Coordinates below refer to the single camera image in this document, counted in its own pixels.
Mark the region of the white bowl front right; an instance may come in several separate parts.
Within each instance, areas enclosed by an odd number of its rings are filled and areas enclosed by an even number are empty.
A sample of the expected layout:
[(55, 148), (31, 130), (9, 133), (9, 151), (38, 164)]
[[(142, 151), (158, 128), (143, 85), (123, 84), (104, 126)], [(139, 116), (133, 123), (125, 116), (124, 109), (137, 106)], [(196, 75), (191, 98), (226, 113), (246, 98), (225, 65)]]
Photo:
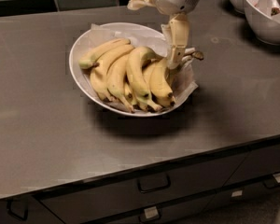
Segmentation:
[(280, 1), (243, 0), (245, 17), (256, 37), (280, 45)]

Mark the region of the banana behind central one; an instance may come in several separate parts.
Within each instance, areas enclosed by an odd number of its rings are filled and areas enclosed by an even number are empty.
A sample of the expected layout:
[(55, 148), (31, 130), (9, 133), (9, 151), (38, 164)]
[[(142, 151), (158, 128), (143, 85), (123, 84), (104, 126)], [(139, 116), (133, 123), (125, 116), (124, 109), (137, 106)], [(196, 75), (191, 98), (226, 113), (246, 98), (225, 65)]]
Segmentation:
[[(143, 76), (144, 80), (147, 84), (149, 84), (151, 74), (153, 72), (153, 69), (155, 65), (157, 64), (157, 60), (153, 60), (151, 63), (149, 63), (144, 69), (143, 69)], [(161, 106), (156, 104), (152, 100), (152, 94), (148, 96), (148, 98), (143, 98), (141, 96), (137, 97), (138, 105), (139, 107), (146, 112), (158, 112), (161, 110)]]

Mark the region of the central curved yellow banana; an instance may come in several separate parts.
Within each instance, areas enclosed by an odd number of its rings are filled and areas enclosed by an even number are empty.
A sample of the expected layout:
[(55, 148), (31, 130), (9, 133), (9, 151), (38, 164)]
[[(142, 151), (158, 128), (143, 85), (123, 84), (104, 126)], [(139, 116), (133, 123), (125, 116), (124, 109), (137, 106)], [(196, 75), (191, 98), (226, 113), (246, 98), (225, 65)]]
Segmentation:
[(161, 111), (161, 106), (152, 100), (151, 91), (142, 72), (143, 66), (156, 57), (157, 54), (153, 49), (145, 46), (137, 47), (128, 55), (126, 64), (127, 78), (132, 87), (133, 94), (139, 106), (145, 111)]

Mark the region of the large white bowl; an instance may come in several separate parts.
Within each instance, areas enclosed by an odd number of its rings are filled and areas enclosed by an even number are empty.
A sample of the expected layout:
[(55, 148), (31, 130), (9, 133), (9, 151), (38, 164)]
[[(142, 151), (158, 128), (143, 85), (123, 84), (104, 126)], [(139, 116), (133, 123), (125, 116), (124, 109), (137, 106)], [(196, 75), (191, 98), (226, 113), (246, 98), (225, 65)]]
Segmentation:
[(186, 68), (175, 78), (173, 82), (175, 105), (171, 108), (165, 108), (163, 111), (155, 113), (145, 112), (142, 110), (135, 110), (133, 113), (130, 113), (122, 103), (105, 103), (101, 101), (91, 87), (88, 71), (82, 70), (79, 67), (78, 60), (90, 49), (118, 37), (130, 39), (132, 44), (137, 47), (148, 46), (161, 56), (167, 55), (167, 44), (165, 38), (162, 33), (154, 29), (128, 22), (112, 22), (102, 25), (93, 24), (90, 30), (82, 34), (71, 48), (69, 54), (69, 68), (78, 87), (94, 103), (123, 116), (138, 118), (156, 117), (169, 113), (180, 107), (198, 88), (198, 85), (194, 81), (193, 77), (191, 67), (192, 61), (190, 61)]

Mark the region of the white label on drawer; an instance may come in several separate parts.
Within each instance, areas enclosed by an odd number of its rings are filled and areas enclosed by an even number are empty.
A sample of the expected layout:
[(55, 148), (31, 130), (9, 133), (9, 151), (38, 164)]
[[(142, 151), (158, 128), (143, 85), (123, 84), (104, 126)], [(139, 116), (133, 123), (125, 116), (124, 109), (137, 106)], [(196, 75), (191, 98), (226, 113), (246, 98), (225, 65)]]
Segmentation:
[(238, 198), (243, 196), (243, 191), (242, 190), (236, 190), (231, 194), (232, 198)]

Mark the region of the leftmost green-tipped banana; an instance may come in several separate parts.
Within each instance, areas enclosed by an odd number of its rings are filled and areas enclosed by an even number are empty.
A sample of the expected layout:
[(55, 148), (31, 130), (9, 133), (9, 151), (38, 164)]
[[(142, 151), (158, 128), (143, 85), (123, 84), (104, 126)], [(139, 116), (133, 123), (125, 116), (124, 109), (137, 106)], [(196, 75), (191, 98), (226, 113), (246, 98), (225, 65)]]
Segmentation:
[(81, 69), (89, 69), (94, 66), (97, 60), (108, 51), (121, 45), (130, 45), (128, 38), (115, 38), (87, 51), (79, 60), (78, 65)]

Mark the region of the white paper liner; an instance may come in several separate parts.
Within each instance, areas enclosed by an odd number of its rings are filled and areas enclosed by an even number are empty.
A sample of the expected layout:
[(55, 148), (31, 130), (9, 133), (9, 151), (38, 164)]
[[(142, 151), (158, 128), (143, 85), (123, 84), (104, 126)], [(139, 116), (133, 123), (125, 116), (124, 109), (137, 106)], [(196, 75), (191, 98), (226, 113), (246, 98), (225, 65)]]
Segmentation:
[(103, 65), (109, 65), (106, 86), (123, 103), (130, 104), (136, 99), (143, 110), (172, 109), (197, 88), (190, 65), (198, 53), (195, 49), (187, 49), (181, 64), (170, 69), (164, 57), (163, 36), (147, 27), (94, 24), (90, 37), (95, 49), (109, 48), (93, 70), (98, 72)]

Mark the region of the right front yellow banana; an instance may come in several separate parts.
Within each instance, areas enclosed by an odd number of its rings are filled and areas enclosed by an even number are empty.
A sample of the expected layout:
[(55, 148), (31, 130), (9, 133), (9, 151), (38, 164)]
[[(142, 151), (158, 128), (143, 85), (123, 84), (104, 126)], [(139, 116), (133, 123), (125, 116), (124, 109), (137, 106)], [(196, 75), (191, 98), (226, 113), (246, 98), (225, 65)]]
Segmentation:
[(167, 82), (167, 59), (156, 62), (152, 69), (149, 87), (151, 92), (161, 99), (170, 99), (173, 97), (173, 91), (169, 83)]

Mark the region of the small hidden banana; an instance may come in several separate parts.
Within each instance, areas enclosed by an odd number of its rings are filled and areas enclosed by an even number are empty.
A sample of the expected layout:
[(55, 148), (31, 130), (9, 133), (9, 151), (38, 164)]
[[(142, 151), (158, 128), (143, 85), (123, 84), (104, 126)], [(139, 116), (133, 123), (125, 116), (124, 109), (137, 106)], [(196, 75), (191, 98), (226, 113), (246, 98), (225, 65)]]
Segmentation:
[(133, 107), (136, 107), (138, 105), (136, 98), (133, 96), (132, 88), (130, 87), (130, 84), (126, 82), (124, 84), (124, 91), (125, 91), (125, 98), (129, 102), (130, 105)]

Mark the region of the rear right banana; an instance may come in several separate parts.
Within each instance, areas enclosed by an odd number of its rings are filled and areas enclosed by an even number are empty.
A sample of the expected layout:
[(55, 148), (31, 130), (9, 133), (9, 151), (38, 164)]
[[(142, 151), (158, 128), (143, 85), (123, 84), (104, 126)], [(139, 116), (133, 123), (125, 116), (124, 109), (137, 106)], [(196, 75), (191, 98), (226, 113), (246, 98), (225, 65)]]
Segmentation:
[[(181, 64), (177, 68), (169, 69), (167, 67), (166, 78), (167, 78), (167, 82), (169, 83), (171, 88), (172, 88), (175, 78), (186, 68), (186, 66), (189, 64), (189, 62), (193, 59), (202, 60), (203, 53), (196, 49), (187, 49), (186, 54), (182, 58)], [(170, 99), (161, 99), (161, 98), (156, 97), (156, 100), (157, 100), (157, 103), (162, 105), (163, 107), (172, 107), (175, 105), (174, 93), (173, 93), (173, 97)]]

